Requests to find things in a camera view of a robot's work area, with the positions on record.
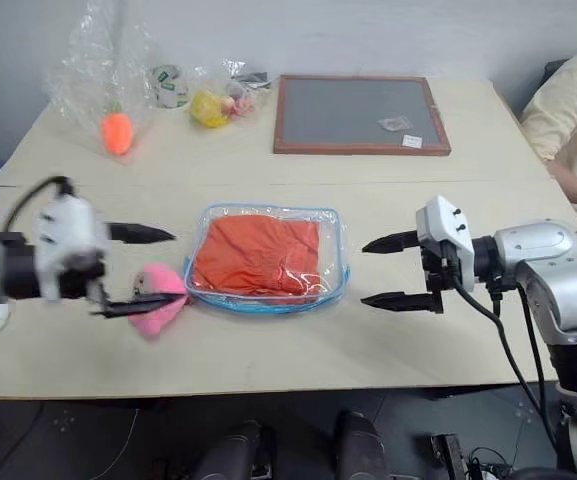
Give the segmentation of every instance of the orange cloth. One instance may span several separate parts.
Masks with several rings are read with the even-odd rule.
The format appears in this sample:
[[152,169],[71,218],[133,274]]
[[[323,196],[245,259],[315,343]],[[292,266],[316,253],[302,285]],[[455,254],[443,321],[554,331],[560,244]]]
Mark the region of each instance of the orange cloth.
[[210,224],[193,271],[203,290],[252,296],[320,293],[319,225],[264,215]]

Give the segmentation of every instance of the pink plush toy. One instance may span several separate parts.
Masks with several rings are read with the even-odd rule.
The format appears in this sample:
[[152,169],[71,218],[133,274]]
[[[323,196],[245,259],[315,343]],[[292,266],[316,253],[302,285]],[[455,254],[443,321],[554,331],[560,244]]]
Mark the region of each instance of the pink plush toy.
[[[186,293],[184,282],[174,270],[161,263],[146,265],[135,279],[135,291],[138,293]],[[183,297],[170,305],[154,312],[132,315],[130,321],[139,333],[146,338],[157,337],[161,330],[172,322],[188,302]]]

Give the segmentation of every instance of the clear plastic bag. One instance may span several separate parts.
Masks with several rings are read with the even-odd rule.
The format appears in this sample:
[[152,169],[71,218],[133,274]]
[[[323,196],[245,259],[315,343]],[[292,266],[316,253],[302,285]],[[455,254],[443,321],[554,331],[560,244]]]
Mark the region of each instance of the clear plastic bag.
[[245,62],[224,60],[213,67],[195,67],[189,80],[190,114],[205,127],[227,125],[258,111],[269,87],[268,73]]
[[310,310],[341,297],[349,276],[343,225],[327,208],[218,204],[199,219],[188,292],[243,313]]
[[67,58],[46,75],[53,105],[106,150],[123,155],[149,123],[154,43],[124,0],[89,0]]

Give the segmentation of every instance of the white tabletop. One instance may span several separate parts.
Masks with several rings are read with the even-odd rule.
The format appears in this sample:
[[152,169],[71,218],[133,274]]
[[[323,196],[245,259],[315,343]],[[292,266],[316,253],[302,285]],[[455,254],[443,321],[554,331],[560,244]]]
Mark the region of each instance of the white tabletop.
[[490,82],[429,79],[429,85],[452,146],[446,157],[274,155],[275,92],[259,115],[220,129],[194,126],[185,109],[157,110],[152,127],[122,158],[130,165],[109,160],[98,140],[80,137],[47,108],[1,169],[0,186],[29,186],[51,174],[102,187],[548,178]]
[[[24,190],[0,188],[0,226]],[[157,341],[141,338],[126,319],[90,316],[92,307],[84,300],[58,306],[42,300],[17,302],[9,324],[0,331],[0,397],[147,397],[515,383],[494,326],[454,292],[444,295],[445,315],[392,313],[359,302],[385,291],[424,291],[418,250],[383,256],[362,254],[360,249],[379,236],[413,229],[415,210],[438,193],[462,208],[474,236],[544,217],[577,228],[577,215],[551,179],[83,187],[81,196],[105,219],[160,226],[179,237],[177,242],[157,245],[114,245],[106,285],[115,298],[130,295],[134,275],[148,262],[163,261],[180,269],[200,211],[214,202],[231,201],[335,207],[348,226],[352,273],[347,291],[333,306],[292,316],[246,317],[193,305]],[[41,199],[24,212],[17,225],[20,230],[30,232],[31,217],[40,203]],[[482,286],[476,296],[489,305]],[[535,380],[516,294],[506,295],[502,320],[517,363],[527,380]],[[540,348],[547,359],[541,342]],[[548,379],[555,378],[547,361],[545,371]]]

